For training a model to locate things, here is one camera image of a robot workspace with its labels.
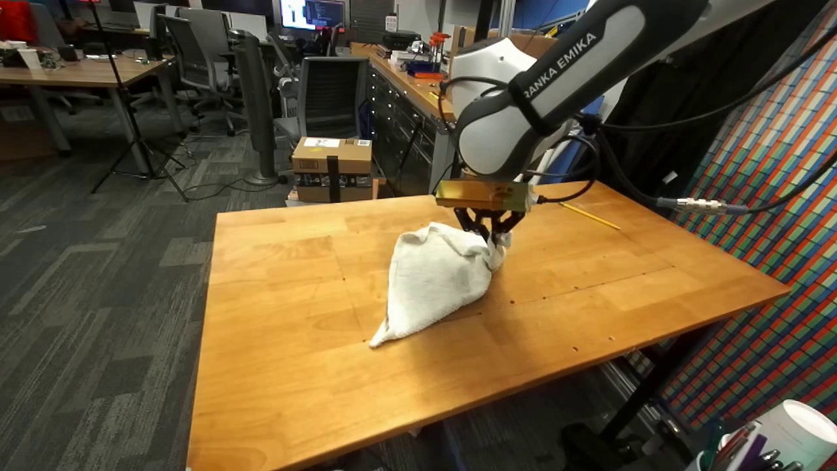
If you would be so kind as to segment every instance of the desk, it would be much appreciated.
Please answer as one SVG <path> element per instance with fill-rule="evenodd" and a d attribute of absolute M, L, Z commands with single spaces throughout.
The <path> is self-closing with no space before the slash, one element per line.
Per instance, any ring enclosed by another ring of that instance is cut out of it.
<path fill-rule="evenodd" d="M 535 206 L 481 300 L 378 351 L 394 239 L 451 211 L 408 196 L 218 215 L 190 468 L 311 465 L 787 291 L 607 186 L 574 205 L 620 230 Z"/>
<path fill-rule="evenodd" d="M 381 154 L 412 147 L 412 154 L 419 154 L 428 168 L 428 175 L 420 177 L 426 182 L 416 192 L 428 193 L 430 186 L 449 172 L 455 154 L 451 134 L 445 129 L 438 118 L 438 83 L 416 80 L 405 71 L 378 58 L 375 49 L 375 45 L 352 45 L 349 56 L 368 58 L 370 62 L 370 103 L 375 116 L 375 130 L 383 134 L 381 139 L 391 142 L 391 148 Z M 442 112 L 451 124 L 451 108 L 447 99 L 442 103 Z M 412 130 L 416 124 L 420 124 L 426 139 L 409 135 L 419 130 Z"/>
<path fill-rule="evenodd" d="M 171 87 L 166 80 L 166 69 L 169 69 L 169 61 L 150 61 L 150 62 L 136 62 L 136 61 L 127 61 L 127 58 L 116 58 L 116 71 L 122 75 L 122 83 L 131 87 L 133 80 L 139 78 L 145 78 L 145 75 L 156 75 L 160 78 L 160 87 L 161 87 L 161 99 L 166 105 L 166 110 L 171 112 L 171 121 L 178 125 L 178 130 L 186 130 L 183 129 L 183 121 L 178 116 L 178 108 L 174 108 L 174 93 L 171 93 Z M 51 142 L 58 147 L 58 151 L 67 154 L 69 151 L 69 143 L 45 97 L 42 88 L 50 88 L 50 87 L 60 87 L 60 88 L 107 88 L 116 116 L 119 116 L 119 124 L 124 129 L 124 139 L 133 142 L 133 129 L 131 129 L 131 121 L 127 121 L 127 110 L 124 110 L 124 103 L 119 99 L 116 93 L 116 80 L 113 75 L 113 69 L 107 61 L 79 61 L 79 62 L 65 62 L 62 69 L 45 69 L 42 73 L 31 73 L 28 69 L 0 69 L 0 83 L 17 83 L 17 87 L 26 87 L 33 105 L 38 108 L 38 116 L 45 118 L 50 134 L 51 134 Z M 136 168 L 140 172 L 145 172 L 145 159 L 140 154 L 139 147 L 133 147 L 133 159 L 136 159 Z"/>

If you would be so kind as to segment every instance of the black cable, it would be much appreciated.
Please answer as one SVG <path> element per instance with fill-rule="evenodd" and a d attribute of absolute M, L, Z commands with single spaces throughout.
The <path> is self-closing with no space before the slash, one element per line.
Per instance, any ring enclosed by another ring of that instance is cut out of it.
<path fill-rule="evenodd" d="M 739 93 L 738 99 L 727 103 L 727 105 L 719 105 L 708 112 L 697 112 L 697 116 L 691 116 L 691 118 L 681 118 L 681 121 L 670 121 L 670 124 L 638 124 L 638 125 L 612 125 L 612 124 L 604 124 L 600 129 L 607 130 L 666 130 L 666 129 L 680 129 L 680 125 L 694 125 L 694 124 L 702 124 L 702 121 L 710 121 L 715 116 L 725 116 L 735 108 L 739 108 L 742 103 L 753 99 L 756 93 L 760 93 L 763 88 L 780 83 L 782 78 L 787 78 L 797 66 L 802 66 L 808 58 L 814 58 L 823 45 L 828 45 L 837 33 L 837 23 L 820 37 L 816 39 L 799 58 L 794 58 L 793 62 L 787 62 L 777 75 L 765 78 L 763 83 L 759 83 L 756 88 Z"/>
<path fill-rule="evenodd" d="M 455 134 L 455 129 L 445 121 L 445 108 L 442 108 L 442 103 L 445 103 L 449 87 L 466 83 L 466 80 L 490 83 L 489 92 L 507 87 L 505 80 L 485 78 L 485 75 L 455 75 L 455 78 L 449 78 L 449 80 L 442 80 L 442 83 L 438 83 L 438 97 L 436 97 L 436 112 L 438 112 L 442 125 L 445 125 L 449 134 Z"/>
<path fill-rule="evenodd" d="M 655 206 L 655 199 L 643 193 L 625 172 L 625 168 L 620 164 L 617 154 L 612 151 L 608 142 L 607 142 L 607 129 L 599 129 L 595 139 L 600 143 L 600 154 L 604 154 L 604 163 L 607 168 L 612 169 L 612 175 L 617 177 L 617 182 L 641 205 L 646 206 Z"/>
<path fill-rule="evenodd" d="M 747 215 L 760 215 L 760 211 L 770 211 L 782 205 L 787 205 L 789 199 L 799 196 L 804 189 L 811 189 L 820 175 L 827 175 L 827 169 L 831 169 L 837 163 L 837 151 L 831 151 L 831 156 L 827 156 L 827 163 L 820 168 L 816 168 L 814 172 L 808 172 L 802 177 L 802 182 L 797 182 L 793 192 L 787 192 L 783 196 L 763 205 L 763 206 L 751 206 Z"/>
<path fill-rule="evenodd" d="M 562 143 L 562 142 L 579 142 L 579 143 L 589 148 L 589 154 L 594 156 L 594 172 L 590 172 L 590 177 L 589 177 L 574 193 L 556 196 L 556 199 L 539 196 L 539 205 L 562 205 L 562 202 L 578 199 L 578 196 L 583 196 L 586 192 L 590 192 L 594 182 L 599 181 L 599 169 L 600 169 L 600 154 L 599 154 L 599 148 L 595 148 L 589 139 L 583 139 L 583 135 L 562 135 L 556 143 Z"/>

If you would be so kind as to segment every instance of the wall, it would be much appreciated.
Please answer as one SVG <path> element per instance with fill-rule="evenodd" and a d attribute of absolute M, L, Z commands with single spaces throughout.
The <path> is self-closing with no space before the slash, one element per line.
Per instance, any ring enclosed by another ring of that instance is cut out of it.
<path fill-rule="evenodd" d="M 398 23 L 405 31 L 419 31 L 428 37 L 436 31 L 442 0 L 391 0 L 398 11 Z M 460 23 L 475 23 L 477 0 L 447 0 L 445 5 L 445 31 L 451 33 Z"/>
<path fill-rule="evenodd" d="M 837 22 L 837 5 L 780 62 L 797 58 Z M 837 148 L 837 45 L 730 116 L 691 193 L 770 202 Z M 759 216 L 675 216 L 687 230 L 789 286 L 782 300 L 719 325 L 664 398 L 681 424 L 710 415 L 742 424 L 783 398 L 837 418 L 837 177 L 827 172 L 789 206 Z"/>
<path fill-rule="evenodd" d="M 517 0 L 515 29 L 539 29 L 586 7 L 586 0 Z"/>

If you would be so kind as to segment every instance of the computer monitor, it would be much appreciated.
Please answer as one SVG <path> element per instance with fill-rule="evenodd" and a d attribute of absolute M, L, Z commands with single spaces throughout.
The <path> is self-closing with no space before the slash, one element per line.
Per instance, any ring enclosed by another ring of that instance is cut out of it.
<path fill-rule="evenodd" d="M 136 14 L 133 0 L 110 0 L 110 11 L 115 11 L 115 14 Z"/>
<path fill-rule="evenodd" d="M 343 3 L 322 3 L 322 0 L 281 0 L 281 25 L 288 29 L 315 29 L 334 25 L 345 19 Z"/>
<path fill-rule="evenodd" d="M 207 11 L 264 16 L 267 23 L 271 23 L 271 3 L 268 0 L 204 0 L 204 7 Z"/>

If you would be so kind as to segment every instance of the white object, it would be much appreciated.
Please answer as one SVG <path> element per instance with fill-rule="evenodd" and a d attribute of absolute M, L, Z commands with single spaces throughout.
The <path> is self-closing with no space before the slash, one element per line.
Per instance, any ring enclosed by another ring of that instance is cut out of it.
<path fill-rule="evenodd" d="M 398 31 L 398 16 L 383 16 L 383 31 Z"/>
<path fill-rule="evenodd" d="M 24 58 L 28 71 L 45 71 L 42 58 L 33 48 L 21 48 L 17 56 Z"/>
<path fill-rule="evenodd" d="M 756 418 L 763 451 L 777 451 L 783 464 L 820 468 L 837 451 L 837 424 L 799 400 L 782 400 Z"/>
<path fill-rule="evenodd" d="M 403 232 L 388 262 L 386 316 L 368 347 L 426 330 L 481 299 L 502 253 L 481 236 L 438 223 Z"/>

